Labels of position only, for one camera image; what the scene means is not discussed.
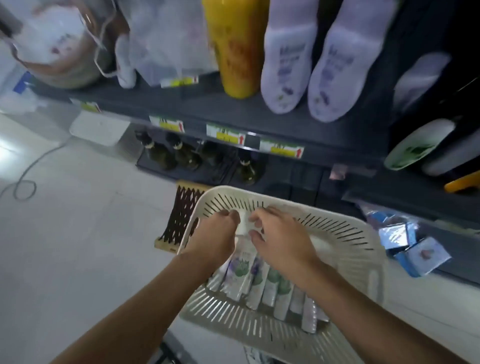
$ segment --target electric cord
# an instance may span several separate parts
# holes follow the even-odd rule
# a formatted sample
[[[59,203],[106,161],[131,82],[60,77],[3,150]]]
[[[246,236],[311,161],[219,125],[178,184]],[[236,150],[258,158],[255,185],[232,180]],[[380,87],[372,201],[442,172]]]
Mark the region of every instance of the electric cord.
[[[53,148],[51,150],[49,150],[48,152],[45,152],[44,154],[42,154],[39,158],[37,158],[32,164],[30,164],[26,169],[25,171],[22,173],[22,175],[20,176],[20,178],[18,179],[17,182],[14,182],[14,183],[10,183],[9,185],[7,185],[1,192],[0,192],[0,199],[3,197],[3,195],[12,187],[14,187],[13,189],[13,198],[16,200],[16,201],[28,201],[30,200],[33,196],[35,196],[35,193],[36,193],[36,182],[35,181],[32,181],[32,180],[24,180],[25,176],[27,175],[27,173],[39,162],[41,161],[44,157],[46,157],[47,155],[53,153],[53,152],[56,152],[57,150],[59,149],[62,149],[64,148],[68,143],[68,140],[63,143],[62,145],[56,147],[56,148]],[[19,187],[24,184],[29,184],[31,186],[33,186],[33,190],[32,192],[27,196],[27,197],[19,197],[18,196],[18,189]]]

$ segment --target yellow bottle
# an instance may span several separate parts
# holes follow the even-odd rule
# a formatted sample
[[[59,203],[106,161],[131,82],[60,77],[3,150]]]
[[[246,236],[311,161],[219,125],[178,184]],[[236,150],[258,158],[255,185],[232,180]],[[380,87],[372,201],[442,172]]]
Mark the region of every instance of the yellow bottle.
[[[225,92],[234,98],[260,88],[269,0],[202,0]]]

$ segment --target white plastic basket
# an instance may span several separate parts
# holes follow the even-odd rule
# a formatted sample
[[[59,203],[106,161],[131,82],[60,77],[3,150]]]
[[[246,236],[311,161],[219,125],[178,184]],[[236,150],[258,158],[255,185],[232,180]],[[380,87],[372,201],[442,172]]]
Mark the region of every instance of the white plastic basket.
[[[179,253],[188,242],[196,218],[208,217],[222,209],[251,212],[257,207],[270,205],[292,214],[309,233],[327,234],[335,250],[338,272],[359,291],[378,304],[384,304],[386,257],[378,234],[357,218],[279,198],[229,186],[210,189],[199,199],[192,213]],[[333,323],[319,329],[317,334],[308,334],[298,327],[229,300],[223,293],[212,292],[205,285],[191,296],[180,317],[286,363],[362,362]]]

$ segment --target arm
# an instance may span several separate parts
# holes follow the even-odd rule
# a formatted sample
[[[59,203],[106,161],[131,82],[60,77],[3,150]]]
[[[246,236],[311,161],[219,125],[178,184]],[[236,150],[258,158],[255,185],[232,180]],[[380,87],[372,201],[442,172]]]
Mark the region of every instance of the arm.
[[[352,287],[315,252],[303,225],[274,207],[251,216],[259,254],[325,311],[367,363],[465,363]]]
[[[233,253],[239,222],[236,211],[203,220],[182,254],[52,364],[146,363],[188,298]]]

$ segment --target hand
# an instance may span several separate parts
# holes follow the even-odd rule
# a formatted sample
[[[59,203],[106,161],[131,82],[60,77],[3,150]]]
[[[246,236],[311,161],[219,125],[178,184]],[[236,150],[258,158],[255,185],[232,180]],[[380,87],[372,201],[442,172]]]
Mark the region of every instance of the hand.
[[[249,221],[264,231],[265,240],[258,231],[249,231],[258,253],[290,281],[296,283],[301,268],[320,260],[307,230],[291,215],[270,206],[257,208]]]
[[[201,219],[184,253],[192,253],[213,270],[218,269],[235,250],[235,231],[240,224],[238,211],[222,210]]]

